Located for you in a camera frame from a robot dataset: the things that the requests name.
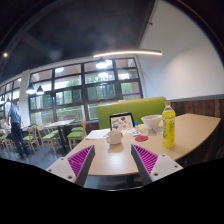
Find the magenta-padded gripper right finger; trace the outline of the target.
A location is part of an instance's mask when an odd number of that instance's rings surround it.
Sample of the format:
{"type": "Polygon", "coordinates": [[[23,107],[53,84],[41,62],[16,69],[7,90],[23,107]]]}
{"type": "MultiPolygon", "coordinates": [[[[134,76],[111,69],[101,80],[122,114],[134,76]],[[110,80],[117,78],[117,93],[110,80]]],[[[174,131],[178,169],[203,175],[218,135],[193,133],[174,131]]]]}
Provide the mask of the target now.
{"type": "Polygon", "coordinates": [[[131,155],[138,168],[143,185],[150,184],[182,169],[167,154],[157,155],[141,146],[131,145],[131,155]]]}

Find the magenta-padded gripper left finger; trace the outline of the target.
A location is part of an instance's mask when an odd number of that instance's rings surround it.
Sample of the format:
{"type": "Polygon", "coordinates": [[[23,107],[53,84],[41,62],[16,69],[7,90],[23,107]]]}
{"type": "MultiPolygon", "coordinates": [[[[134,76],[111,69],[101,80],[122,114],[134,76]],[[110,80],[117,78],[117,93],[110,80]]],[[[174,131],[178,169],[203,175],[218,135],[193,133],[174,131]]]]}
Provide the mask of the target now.
{"type": "Polygon", "coordinates": [[[60,157],[47,168],[47,171],[83,187],[94,157],[95,147],[91,145],[72,155],[60,157]]]}

